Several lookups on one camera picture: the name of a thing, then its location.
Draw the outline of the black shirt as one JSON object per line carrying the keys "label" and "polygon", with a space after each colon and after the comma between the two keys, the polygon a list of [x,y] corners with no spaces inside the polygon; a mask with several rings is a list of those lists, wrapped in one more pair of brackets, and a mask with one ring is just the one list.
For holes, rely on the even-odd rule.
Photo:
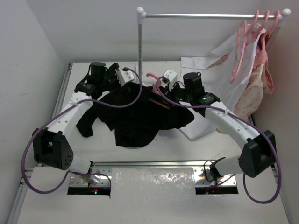
{"label": "black shirt", "polygon": [[117,146],[138,148],[150,144],[158,131],[180,129],[194,120],[193,113],[187,108],[156,104],[159,96],[150,86],[142,88],[133,105],[118,108],[131,103],[138,96],[139,88],[138,84],[128,84],[101,99],[114,107],[94,103],[76,125],[80,134],[86,138],[93,136],[92,125],[99,119],[114,131]]}

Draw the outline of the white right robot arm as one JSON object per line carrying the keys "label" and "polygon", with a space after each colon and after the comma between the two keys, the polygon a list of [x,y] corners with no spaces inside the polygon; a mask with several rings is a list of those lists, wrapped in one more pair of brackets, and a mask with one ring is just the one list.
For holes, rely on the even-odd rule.
{"label": "white right robot arm", "polygon": [[175,72],[167,70],[157,82],[157,89],[165,94],[164,98],[173,105],[192,108],[215,123],[241,149],[239,156],[214,161],[209,166],[207,178],[217,181],[228,174],[245,174],[254,178],[276,162],[274,134],[270,131],[258,132],[233,114],[216,95],[206,92],[200,72],[185,74],[183,87],[176,79]]}

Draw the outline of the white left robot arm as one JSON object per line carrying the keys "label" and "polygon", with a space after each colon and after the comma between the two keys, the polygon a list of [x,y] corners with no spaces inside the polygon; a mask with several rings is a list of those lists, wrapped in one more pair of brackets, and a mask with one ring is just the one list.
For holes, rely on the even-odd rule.
{"label": "white left robot arm", "polygon": [[87,174],[91,161],[76,156],[68,142],[73,129],[102,93],[116,90],[134,81],[133,72],[120,69],[117,63],[109,68],[93,62],[86,76],[75,86],[74,92],[61,111],[61,116],[35,132],[34,159],[37,163],[60,170]]}

